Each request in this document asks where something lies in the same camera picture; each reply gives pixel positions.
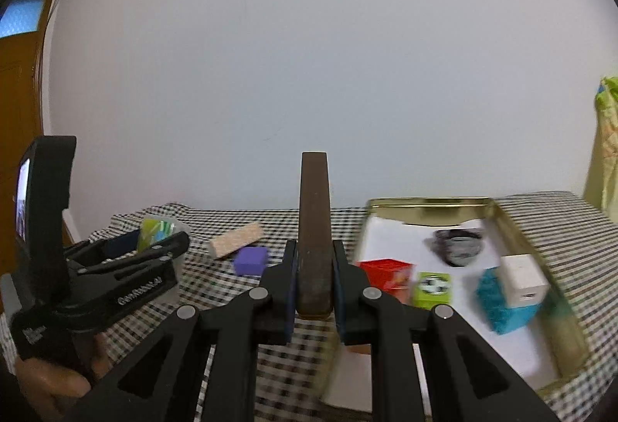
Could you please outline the person's left hand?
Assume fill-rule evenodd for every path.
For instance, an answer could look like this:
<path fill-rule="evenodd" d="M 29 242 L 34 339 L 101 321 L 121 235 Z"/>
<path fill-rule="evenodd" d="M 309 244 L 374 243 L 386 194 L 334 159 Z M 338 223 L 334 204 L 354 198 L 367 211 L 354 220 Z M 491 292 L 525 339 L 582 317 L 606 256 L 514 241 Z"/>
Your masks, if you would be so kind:
<path fill-rule="evenodd" d="M 20 394 L 41 421 L 61 421 L 66 409 L 60 400 L 75 401 L 92 389 L 80 373 L 38 358 L 17 357 L 15 373 Z"/>

